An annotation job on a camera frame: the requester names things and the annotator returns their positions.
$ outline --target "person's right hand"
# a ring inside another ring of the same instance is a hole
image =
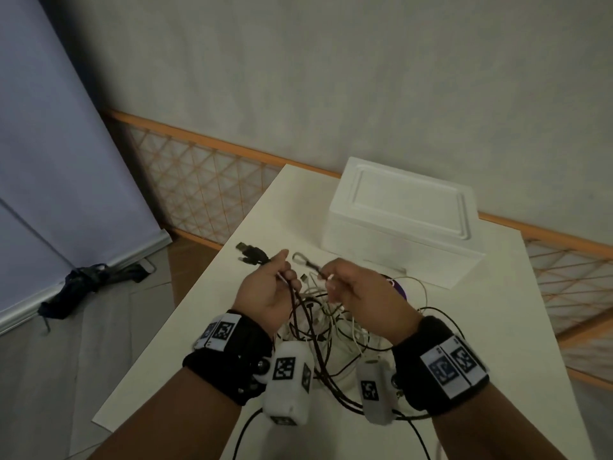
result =
[[[331,303],[342,303],[364,329],[398,345],[417,331],[422,315],[387,282],[371,269],[341,258],[327,263],[322,275]]]

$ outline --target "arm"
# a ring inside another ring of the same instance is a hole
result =
[[[281,250],[270,263],[243,280],[232,309],[250,317],[271,337],[292,310],[287,284],[300,281]],[[177,372],[152,398],[96,449],[91,460],[216,460],[240,415],[241,406],[187,368]]]
[[[326,282],[330,301],[341,302],[365,329],[393,345],[417,331],[422,315],[379,273],[336,259],[322,268],[322,274],[334,275]],[[491,383],[462,405],[433,417],[432,422],[450,460],[564,460]]]

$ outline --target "metal carabiner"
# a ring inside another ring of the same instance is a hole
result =
[[[300,252],[297,251],[295,254],[292,255],[292,261],[294,261],[296,264],[306,266],[307,268],[312,269],[322,278],[327,279],[327,276],[321,272],[321,268],[317,266],[315,263],[311,262],[309,258],[304,256]]]

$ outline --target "person's left hand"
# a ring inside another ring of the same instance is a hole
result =
[[[262,326],[271,338],[292,312],[289,287],[278,278],[277,273],[290,281],[296,292],[300,292],[302,287],[296,271],[285,261],[288,253],[287,249],[281,250],[269,263],[261,265],[243,279],[232,306],[233,310],[241,312]]]

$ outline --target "hand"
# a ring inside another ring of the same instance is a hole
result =
[[[292,313],[289,287],[277,273],[290,281],[296,292],[300,292],[302,287],[296,271],[285,261],[288,253],[287,249],[281,250],[269,263],[261,265],[243,279],[232,306],[233,310],[241,312],[262,326],[271,338]]]
[[[416,311],[386,278],[341,258],[326,264],[321,272],[333,278],[326,281],[331,303],[342,303],[356,321],[392,345],[417,331],[422,315]]]

